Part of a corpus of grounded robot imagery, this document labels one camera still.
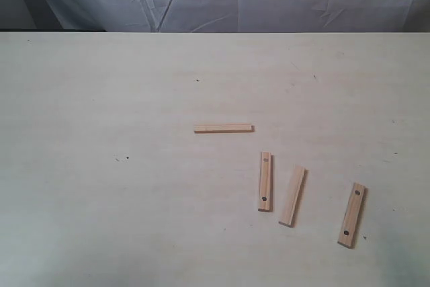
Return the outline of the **wooden stick with holes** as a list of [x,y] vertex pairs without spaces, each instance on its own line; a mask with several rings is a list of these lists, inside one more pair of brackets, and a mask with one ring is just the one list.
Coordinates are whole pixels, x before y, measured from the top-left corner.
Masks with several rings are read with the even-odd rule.
[[345,215],[337,240],[338,244],[348,249],[352,249],[354,246],[354,239],[361,214],[363,199],[366,194],[365,190],[366,187],[364,185],[355,182],[348,199]]
[[258,211],[272,211],[272,156],[269,152],[261,153],[259,178],[259,204]]

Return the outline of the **plain wooden stick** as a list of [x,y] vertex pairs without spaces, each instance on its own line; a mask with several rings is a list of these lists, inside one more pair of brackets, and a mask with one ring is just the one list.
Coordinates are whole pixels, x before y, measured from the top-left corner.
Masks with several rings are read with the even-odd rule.
[[209,133],[243,133],[253,132],[252,124],[199,124],[195,125],[193,131],[196,134]]
[[280,220],[278,221],[281,225],[287,227],[293,227],[294,225],[296,205],[298,203],[298,198],[305,175],[306,169],[303,166],[296,165],[294,167],[287,188],[286,203],[282,211]]

